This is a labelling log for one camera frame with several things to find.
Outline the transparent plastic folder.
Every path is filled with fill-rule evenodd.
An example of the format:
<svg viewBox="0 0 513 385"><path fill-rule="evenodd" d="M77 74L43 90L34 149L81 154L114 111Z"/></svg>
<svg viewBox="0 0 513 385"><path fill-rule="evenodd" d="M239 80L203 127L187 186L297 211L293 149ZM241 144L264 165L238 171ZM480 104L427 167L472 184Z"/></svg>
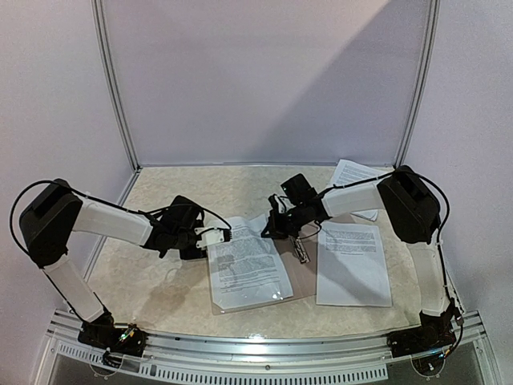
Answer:
<svg viewBox="0 0 513 385"><path fill-rule="evenodd" d="M317 292L317 239L303 240L302 263L289 240L261 237L267 220L229 217L232 240L208 247L212 312L234 313L290 302Z"/></svg>

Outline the printed paper sheet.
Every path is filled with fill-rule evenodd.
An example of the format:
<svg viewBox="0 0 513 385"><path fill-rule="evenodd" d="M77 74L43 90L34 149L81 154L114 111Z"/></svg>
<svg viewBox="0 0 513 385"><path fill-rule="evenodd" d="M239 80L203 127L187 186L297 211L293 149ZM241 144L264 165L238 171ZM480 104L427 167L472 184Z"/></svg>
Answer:
<svg viewBox="0 0 513 385"><path fill-rule="evenodd" d="M391 307L381 234L376 225L327 221L317 238L320 306Z"/></svg>
<svg viewBox="0 0 513 385"><path fill-rule="evenodd" d="M273 240L261 237L265 215L230 217L230 242L208 247L212 304L221 313L266 306L293 296Z"/></svg>

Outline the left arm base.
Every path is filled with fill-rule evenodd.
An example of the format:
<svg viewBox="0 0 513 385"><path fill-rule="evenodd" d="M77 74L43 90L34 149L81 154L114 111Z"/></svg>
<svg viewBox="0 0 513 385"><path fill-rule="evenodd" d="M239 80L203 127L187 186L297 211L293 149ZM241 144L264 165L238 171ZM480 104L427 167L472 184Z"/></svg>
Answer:
<svg viewBox="0 0 513 385"><path fill-rule="evenodd" d="M148 334L134 323L117 326L111 312L105 310L97 319L83 322L78 341L90 347L141 358L147 337Z"/></svg>

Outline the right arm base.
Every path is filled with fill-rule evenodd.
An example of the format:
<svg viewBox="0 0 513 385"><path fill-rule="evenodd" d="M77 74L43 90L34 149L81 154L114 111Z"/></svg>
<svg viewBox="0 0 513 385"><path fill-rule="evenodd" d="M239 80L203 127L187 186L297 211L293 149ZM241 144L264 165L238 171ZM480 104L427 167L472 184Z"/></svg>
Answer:
<svg viewBox="0 0 513 385"><path fill-rule="evenodd" d="M458 307L450 305L439 316L419 313L420 325L390 332L387 346L394 358L449 347L448 356L461 342L463 315Z"/></svg>

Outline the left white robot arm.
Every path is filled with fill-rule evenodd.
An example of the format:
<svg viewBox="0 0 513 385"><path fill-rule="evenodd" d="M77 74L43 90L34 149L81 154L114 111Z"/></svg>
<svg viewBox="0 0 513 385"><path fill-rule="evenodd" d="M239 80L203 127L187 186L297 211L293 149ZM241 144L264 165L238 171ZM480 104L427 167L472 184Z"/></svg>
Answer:
<svg viewBox="0 0 513 385"><path fill-rule="evenodd" d="M93 197L64 179L36 180L14 198L11 236L45 275L68 308L88 325L102 348L119 341L107 305L87 283L73 250L78 237L120 241L164 257L171 251L201 251L206 210L178 195L157 209L127 209Z"/></svg>

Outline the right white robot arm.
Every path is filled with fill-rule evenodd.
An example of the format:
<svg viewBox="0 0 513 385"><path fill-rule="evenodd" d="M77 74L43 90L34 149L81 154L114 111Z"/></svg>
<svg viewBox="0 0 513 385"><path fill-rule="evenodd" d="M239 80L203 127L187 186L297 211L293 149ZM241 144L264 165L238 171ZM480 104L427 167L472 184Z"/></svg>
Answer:
<svg viewBox="0 0 513 385"><path fill-rule="evenodd" d="M446 328L436 319L454 313L454 299L447 287L441 255L441 206L428 179L407 165L392 172L334 184L318 192L301 173L282 184L291 204L283 209L278 198L270 197L271 210L261 232L273 240L298 239L302 228L344 214L383 209L398 239L406 243L414 260L421 293L421 315L431 317L414 333L414 342L423 350L444 339Z"/></svg>

